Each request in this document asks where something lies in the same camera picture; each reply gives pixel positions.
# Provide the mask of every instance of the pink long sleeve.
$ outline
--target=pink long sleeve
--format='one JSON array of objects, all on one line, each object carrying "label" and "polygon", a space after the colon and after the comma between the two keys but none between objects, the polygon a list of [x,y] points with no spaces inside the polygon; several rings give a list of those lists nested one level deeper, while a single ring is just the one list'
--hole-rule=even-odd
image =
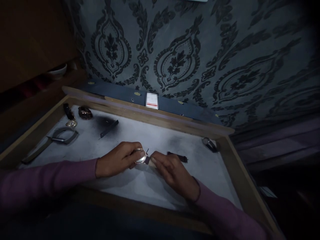
[{"label": "pink long sleeve", "polygon": [[228,199],[219,197],[197,180],[200,196],[195,202],[209,217],[210,225],[221,239],[277,239]]},{"label": "pink long sleeve", "polygon": [[52,197],[95,179],[96,161],[63,161],[0,174],[0,215],[8,216],[28,207],[33,200]]}]

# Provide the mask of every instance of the watch face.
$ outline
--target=watch face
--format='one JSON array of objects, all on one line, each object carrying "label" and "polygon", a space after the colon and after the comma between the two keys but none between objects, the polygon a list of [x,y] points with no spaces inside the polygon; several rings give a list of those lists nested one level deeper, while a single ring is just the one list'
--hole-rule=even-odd
[{"label": "watch face", "polygon": [[207,144],[209,144],[210,139],[209,138],[203,138],[202,142],[203,142],[204,145],[207,145]]},{"label": "watch face", "polygon": [[[133,152],[144,151],[142,148],[137,148]],[[136,163],[143,163],[147,158],[147,154],[144,152],[144,156],[136,161]]]},{"label": "watch face", "polygon": [[66,123],[66,126],[74,128],[77,125],[75,120],[70,120]]}]

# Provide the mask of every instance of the white bowl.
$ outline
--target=white bowl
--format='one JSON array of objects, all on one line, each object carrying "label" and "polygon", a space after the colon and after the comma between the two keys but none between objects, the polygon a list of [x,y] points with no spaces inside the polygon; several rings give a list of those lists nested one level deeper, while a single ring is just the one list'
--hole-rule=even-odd
[{"label": "white bowl", "polygon": [[66,71],[67,71],[67,64],[65,64],[65,66],[63,68],[60,68],[55,71],[46,72],[46,73],[44,73],[44,75],[52,80],[58,80],[63,77],[63,75],[66,73]]}]

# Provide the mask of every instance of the blue wallpaper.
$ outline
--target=blue wallpaper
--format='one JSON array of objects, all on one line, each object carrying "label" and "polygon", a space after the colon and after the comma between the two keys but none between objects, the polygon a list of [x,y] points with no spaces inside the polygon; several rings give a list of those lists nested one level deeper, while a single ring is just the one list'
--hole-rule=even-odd
[{"label": "blue wallpaper", "polygon": [[289,0],[65,0],[89,78],[215,110],[237,133],[318,110],[314,27]]}]

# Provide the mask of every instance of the sticker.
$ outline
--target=sticker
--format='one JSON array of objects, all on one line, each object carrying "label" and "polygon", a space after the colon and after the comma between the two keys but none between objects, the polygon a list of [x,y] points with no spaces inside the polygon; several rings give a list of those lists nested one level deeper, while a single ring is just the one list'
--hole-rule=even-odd
[{"label": "sticker", "polygon": [[153,109],[159,109],[158,108],[158,94],[157,93],[147,93],[146,107],[153,108]]}]

